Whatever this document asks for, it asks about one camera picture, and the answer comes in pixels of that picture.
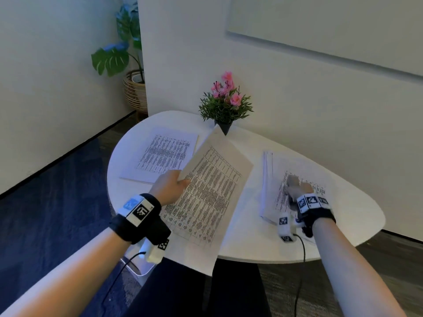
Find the potted plant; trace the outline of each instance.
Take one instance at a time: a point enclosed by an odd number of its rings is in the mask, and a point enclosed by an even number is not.
[[[130,57],[135,60],[138,69],[129,71],[124,79],[125,97],[134,109],[147,114],[144,71],[138,56],[142,45],[137,2],[133,5],[121,6],[119,12],[116,13],[116,25],[121,41],[109,44],[93,53],[91,55],[93,67],[99,75],[106,70],[107,75],[111,77],[127,68]],[[134,54],[129,51],[130,45],[135,49]]]
[[[226,71],[222,75],[222,81],[223,84],[214,82],[211,92],[204,92],[199,111],[204,121],[213,119],[214,124],[218,124],[226,136],[232,122],[248,117],[248,112],[253,110],[248,102],[250,96],[241,96],[239,87],[235,87],[232,72]]]

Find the white table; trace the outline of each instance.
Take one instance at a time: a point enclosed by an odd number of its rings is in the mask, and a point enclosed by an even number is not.
[[[150,190],[149,184],[120,179],[119,175],[141,142],[156,126],[198,133],[197,149],[212,131],[213,121],[203,122],[200,116],[187,112],[165,111],[143,120],[129,130],[117,144],[109,162],[108,192],[115,209],[122,207],[131,196]],[[263,179],[263,150],[281,151],[297,158],[305,157],[240,127],[232,126],[227,138],[254,164],[254,168],[220,247],[219,257],[259,263],[302,261],[301,243],[283,243],[278,238],[276,226],[264,221],[258,211]],[[336,199],[332,200],[332,207],[337,224],[348,240],[357,246],[383,228],[385,216],[371,197],[329,170],[325,171],[336,186]],[[307,260],[320,258],[315,245],[305,243],[305,248]]]

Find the whiteboard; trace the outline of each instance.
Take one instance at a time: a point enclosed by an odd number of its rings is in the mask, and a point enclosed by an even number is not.
[[[232,0],[228,31],[423,75],[423,0]]]

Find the baseboard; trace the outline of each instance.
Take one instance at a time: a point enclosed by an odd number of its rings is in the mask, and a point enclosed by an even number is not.
[[[414,238],[411,238],[411,237],[407,237],[407,236],[404,236],[403,234],[397,234],[396,232],[388,231],[388,230],[385,230],[385,229],[382,229],[382,231],[385,232],[385,233],[387,233],[387,234],[391,234],[393,236],[396,236],[396,237],[399,237],[399,238],[403,238],[403,239],[407,239],[409,241],[413,241],[415,243],[420,243],[420,244],[423,245],[423,241],[421,241],[421,240],[414,239]]]
[[[125,120],[126,118],[129,118],[131,115],[133,115],[135,113],[135,110],[132,111],[131,113],[127,114],[125,117],[120,118],[118,121],[116,121],[115,123],[113,123],[112,125],[108,126],[107,128],[105,128],[104,130],[100,131],[99,133],[97,133],[96,135],[92,136],[91,138],[89,138],[88,140],[84,141],[83,143],[77,145],[75,148],[73,148],[72,150],[68,151],[66,154],[62,155],[61,157],[57,158],[56,160],[54,160],[53,162],[49,163],[48,165],[46,165],[45,167],[41,168],[40,170],[38,170],[37,172],[33,173],[32,175],[30,175],[28,178],[25,178],[24,180],[22,180],[21,182],[17,183],[16,185],[14,185],[13,187],[9,188],[8,190],[6,190],[5,192],[3,192],[2,194],[0,194],[0,200],[3,199],[4,197],[8,196],[9,194],[11,194],[12,192],[16,191],[19,187],[23,186],[24,184],[26,184],[27,182],[31,181],[33,178],[39,176],[42,172],[44,172],[47,169],[50,169],[51,167],[53,167],[54,165],[56,165],[57,163],[59,163],[61,160],[65,159],[68,155],[72,154],[73,152],[75,152],[76,150],[80,149],[83,145],[89,143],[90,141],[93,141],[95,138],[97,138],[98,136],[102,135],[104,132],[110,130],[111,128],[113,128],[115,125],[117,125],[119,122]]]

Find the person's left hand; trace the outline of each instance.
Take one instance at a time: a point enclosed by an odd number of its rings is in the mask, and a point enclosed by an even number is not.
[[[189,179],[178,181],[181,170],[168,170],[160,175],[150,189],[150,194],[156,197],[161,206],[176,202],[190,184]]]

